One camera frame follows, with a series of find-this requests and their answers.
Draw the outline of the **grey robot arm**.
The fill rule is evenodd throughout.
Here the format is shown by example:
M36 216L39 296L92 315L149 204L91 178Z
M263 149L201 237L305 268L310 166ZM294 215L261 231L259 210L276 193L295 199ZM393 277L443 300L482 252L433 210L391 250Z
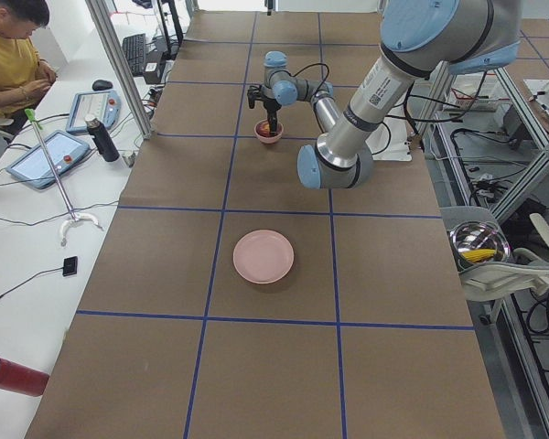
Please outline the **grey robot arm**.
M327 70L323 80L308 80L299 74L310 67L321 66ZM309 102L315 111L316 103L324 97L333 96L333 86L327 82L329 68L315 63L292 74L287 69L287 56L282 51L268 51L264 55L264 81L258 87L258 97L266 110L267 133L274 136L278 127L277 112L283 106L295 102Z
M407 89L440 62L452 75L514 62L522 10L521 1L390 2L381 24L381 56L333 125L299 151L303 186L352 188L365 182L373 162L366 141Z

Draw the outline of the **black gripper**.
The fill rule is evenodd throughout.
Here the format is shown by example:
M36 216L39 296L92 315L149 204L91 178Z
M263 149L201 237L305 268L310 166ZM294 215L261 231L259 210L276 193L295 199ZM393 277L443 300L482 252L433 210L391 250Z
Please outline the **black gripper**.
M282 105L276 100L264 97L264 108L267 113L267 122L270 135L278 134L277 112L281 110Z

